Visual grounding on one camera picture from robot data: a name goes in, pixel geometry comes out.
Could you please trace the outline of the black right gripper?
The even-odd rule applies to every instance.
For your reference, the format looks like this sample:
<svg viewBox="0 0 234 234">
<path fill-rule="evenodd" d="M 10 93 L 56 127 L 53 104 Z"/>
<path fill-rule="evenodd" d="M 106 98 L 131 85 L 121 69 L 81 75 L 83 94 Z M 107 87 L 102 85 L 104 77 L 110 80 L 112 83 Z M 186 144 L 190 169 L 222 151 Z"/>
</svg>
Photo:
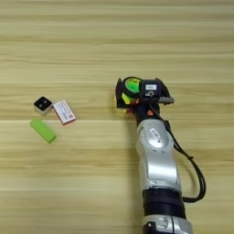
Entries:
<svg viewBox="0 0 234 234">
<path fill-rule="evenodd" d="M 123 92 L 122 80 L 118 79 L 115 87 L 116 106 L 121 109 L 129 109 L 135 117 L 136 123 L 140 124 L 145 120 L 160 120 L 159 103 L 172 104 L 175 99 L 170 95 L 168 88 L 159 80 L 160 98 L 159 101 L 154 99 L 129 99 Z"/>
</svg>

